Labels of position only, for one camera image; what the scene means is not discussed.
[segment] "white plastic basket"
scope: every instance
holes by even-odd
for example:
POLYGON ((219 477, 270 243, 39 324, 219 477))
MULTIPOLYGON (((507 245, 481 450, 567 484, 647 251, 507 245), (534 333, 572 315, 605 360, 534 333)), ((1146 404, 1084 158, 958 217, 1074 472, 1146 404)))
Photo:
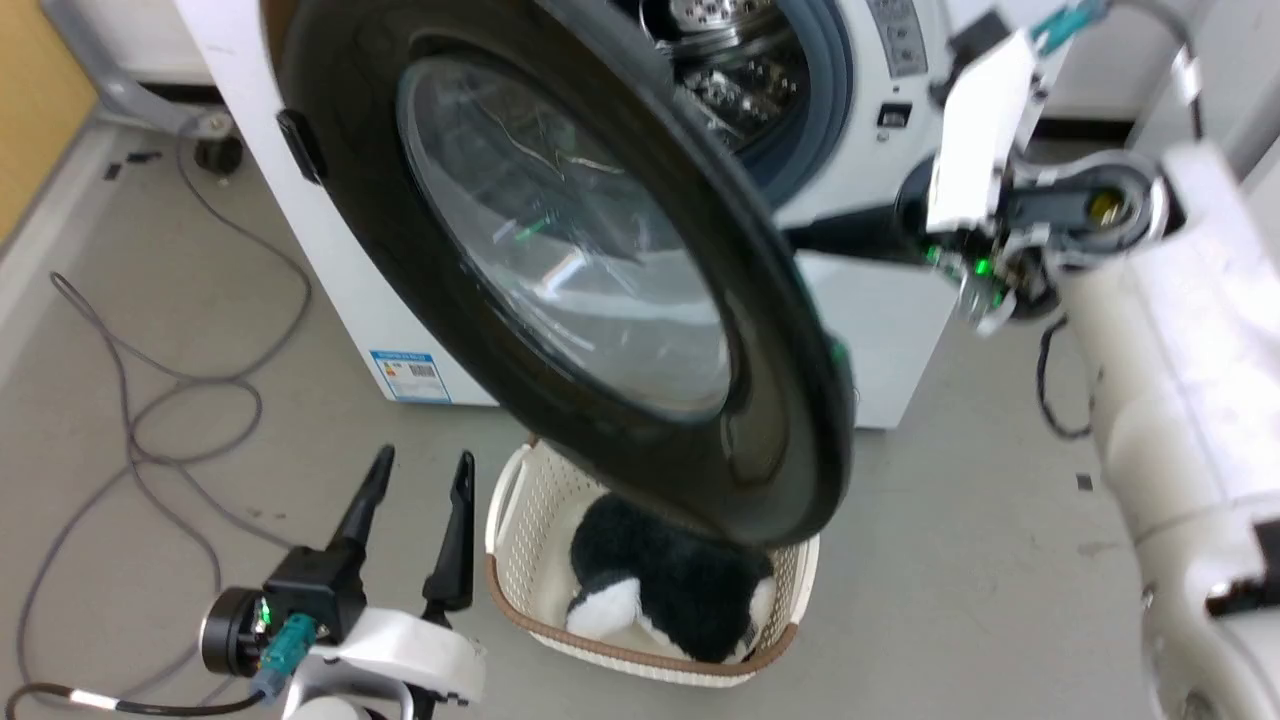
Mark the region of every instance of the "white plastic basket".
POLYGON ((564 632, 564 609, 577 592, 568 542, 581 512, 604 492, 594 479, 534 441, 511 456, 498 478, 485 523, 485 574, 494 602, 538 642, 602 667, 666 683, 728 688, 745 683, 786 651, 809 603, 818 538, 771 553, 778 583, 773 612, 754 655, 716 665, 640 652, 564 632))

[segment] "round glass door window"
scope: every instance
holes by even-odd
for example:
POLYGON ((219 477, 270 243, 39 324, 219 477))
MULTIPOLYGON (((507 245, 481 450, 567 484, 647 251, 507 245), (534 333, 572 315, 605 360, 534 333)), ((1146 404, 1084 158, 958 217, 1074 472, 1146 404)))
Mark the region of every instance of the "round glass door window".
POLYGON ((719 410, 731 364, 716 302, 605 147, 540 92, 457 56, 410 67, 397 105, 419 190, 526 336, 650 411, 719 410))

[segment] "black and white stuffed animal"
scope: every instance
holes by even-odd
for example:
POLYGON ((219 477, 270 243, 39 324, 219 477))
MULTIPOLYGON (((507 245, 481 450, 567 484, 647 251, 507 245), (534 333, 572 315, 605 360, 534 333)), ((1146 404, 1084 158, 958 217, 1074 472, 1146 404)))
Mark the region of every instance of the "black and white stuffed animal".
POLYGON ((613 493, 588 507, 570 561, 582 589, 566 630, 602 639, 637 623, 700 662, 746 659, 777 593, 763 551, 696 536, 613 493))

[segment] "floor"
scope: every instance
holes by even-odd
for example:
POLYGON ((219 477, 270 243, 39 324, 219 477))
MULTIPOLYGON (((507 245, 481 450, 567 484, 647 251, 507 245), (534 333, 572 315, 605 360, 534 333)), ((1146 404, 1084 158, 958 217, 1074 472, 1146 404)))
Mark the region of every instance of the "floor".
MULTIPOLYGON (((228 370, 280 331, 297 283, 212 223, 164 158, 125 165, 93 242, 68 277, 123 337, 188 372, 228 370)), ((251 163, 229 183, 197 177, 228 215, 301 259, 251 163)), ((950 327, 902 425, 856 438, 854 489, 823 536, 797 641, 746 685, 658 685, 554 653, 484 594, 456 618, 488 648, 484 703, 465 714, 559 717, 876 717, 989 720, 1148 716, 1140 678, 1135 564, 1106 492, 1082 491, 1089 446, 1056 442, 1033 395, 1039 328, 982 341, 950 327)), ((1050 368, 1061 413, 1080 418, 1070 342, 1050 368)), ((129 360, 132 397, 170 380, 129 360)), ((397 406, 370 380, 323 292, 296 340, 253 377, 265 413, 236 454, 193 466, 238 514, 323 543, 376 448, 399 448, 365 583, 376 605, 417 609, 448 512, 457 455, 475 452, 481 507, 525 432, 498 410, 397 406)), ((252 405, 210 391, 141 429, 172 454, 234 436, 252 405)), ((123 461, 111 364, 64 302, 49 307, 0 388, 0 642, 56 529, 123 461)), ((206 532, 228 584, 256 584, 279 552, 230 528, 161 469, 157 493, 206 532)), ((29 637, 38 679, 118 692, 191 646, 212 597, 201 552, 123 486, 69 541, 29 637)), ((0 684, 17 684, 12 651, 0 684)), ((218 684, 187 666, 151 700, 189 702, 218 684)), ((242 692, 228 691, 230 698, 242 692)), ((255 708, 268 717, 276 710, 255 708)), ((24 703, 23 720, 64 711, 24 703)))

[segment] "caster wheel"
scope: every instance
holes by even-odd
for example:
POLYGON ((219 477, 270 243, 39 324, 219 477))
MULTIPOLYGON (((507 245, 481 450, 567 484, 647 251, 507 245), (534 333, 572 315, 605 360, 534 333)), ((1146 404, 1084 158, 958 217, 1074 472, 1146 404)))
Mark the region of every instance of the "caster wheel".
POLYGON ((238 137, 201 140, 196 143, 196 164, 219 177, 228 177, 244 159, 244 143, 238 137))

